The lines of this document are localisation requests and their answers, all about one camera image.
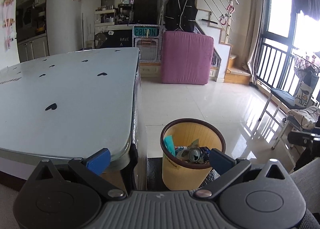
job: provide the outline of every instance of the sliding glass door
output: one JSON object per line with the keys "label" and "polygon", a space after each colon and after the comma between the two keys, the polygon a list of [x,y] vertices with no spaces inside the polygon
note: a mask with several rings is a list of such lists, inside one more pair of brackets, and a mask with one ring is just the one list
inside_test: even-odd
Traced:
{"label": "sliding glass door", "polygon": [[[299,79],[294,74],[295,49],[320,51],[320,22],[295,12],[292,0],[267,0],[257,76],[269,87],[294,94]],[[316,98],[320,82],[313,96]]]}

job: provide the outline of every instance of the curtain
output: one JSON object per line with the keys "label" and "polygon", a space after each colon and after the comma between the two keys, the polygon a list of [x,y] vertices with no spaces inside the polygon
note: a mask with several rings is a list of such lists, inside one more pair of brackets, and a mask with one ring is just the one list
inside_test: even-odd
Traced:
{"label": "curtain", "polygon": [[256,84],[260,32],[262,28],[265,0],[251,0],[247,38],[242,54],[242,67],[251,74],[251,82]]}

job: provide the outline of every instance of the white table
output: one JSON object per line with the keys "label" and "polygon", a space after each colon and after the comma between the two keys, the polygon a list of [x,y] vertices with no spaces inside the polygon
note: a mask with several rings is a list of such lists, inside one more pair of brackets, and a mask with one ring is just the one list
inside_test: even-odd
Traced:
{"label": "white table", "polygon": [[127,166],[138,64],[138,48],[106,48],[2,69],[0,170],[25,178],[16,163],[28,173],[43,158],[66,163],[102,148],[111,169]]}

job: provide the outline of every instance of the tiled floor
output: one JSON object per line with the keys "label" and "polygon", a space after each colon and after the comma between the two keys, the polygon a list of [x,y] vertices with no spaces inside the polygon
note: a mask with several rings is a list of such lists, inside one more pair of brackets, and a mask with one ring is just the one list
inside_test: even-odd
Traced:
{"label": "tiled floor", "polygon": [[[244,85],[214,81],[209,81],[205,86],[162,84],[156,78],[143,78],[142,102],[148,133],[148,158],[162,157],[159,138],[166,124],[180,118],[195,118],[209,122],[222,133],[227,155],[246,157],[257,164],[276,158],[290,171],[293,164],[285,145],[279,143],[274,151],[271,150],[275,134],[280,129],[267,114],[251,138],[266,101],[260,91]],[[269,111],[275,109],[273,104],[269,104]],[[281,113],[276,116],[278,120],[283,117]],[[295,148],[290,153],[295,160],[299,156]]]}

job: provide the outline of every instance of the black vest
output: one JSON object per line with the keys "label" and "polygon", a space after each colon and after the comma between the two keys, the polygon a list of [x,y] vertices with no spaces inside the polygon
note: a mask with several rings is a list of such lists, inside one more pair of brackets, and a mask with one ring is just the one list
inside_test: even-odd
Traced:
{"label": "black vest", "polygon": [[195,0],[168,0],[164,17],[166,29],[193,32],[197,12]]}

